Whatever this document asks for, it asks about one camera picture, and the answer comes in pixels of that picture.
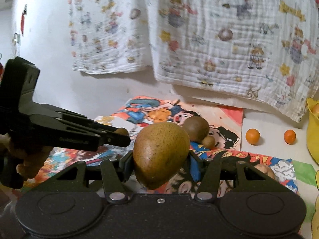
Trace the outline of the person's left hand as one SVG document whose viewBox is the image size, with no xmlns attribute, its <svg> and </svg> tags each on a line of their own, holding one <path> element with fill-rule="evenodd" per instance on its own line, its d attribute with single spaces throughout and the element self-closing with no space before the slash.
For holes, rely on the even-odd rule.
<svg viewBox="0 0 319 239">
<path fill-rule="evenodd" d="M 33 179 L 44 166 L 53 147 L 35 145 L 25 146 L 11 138 L 9 134 L 1 135 L 1 154 L 12 155 L 22 160 L 16 167 L 16 172 L 24 180 Z"/>
</svg>

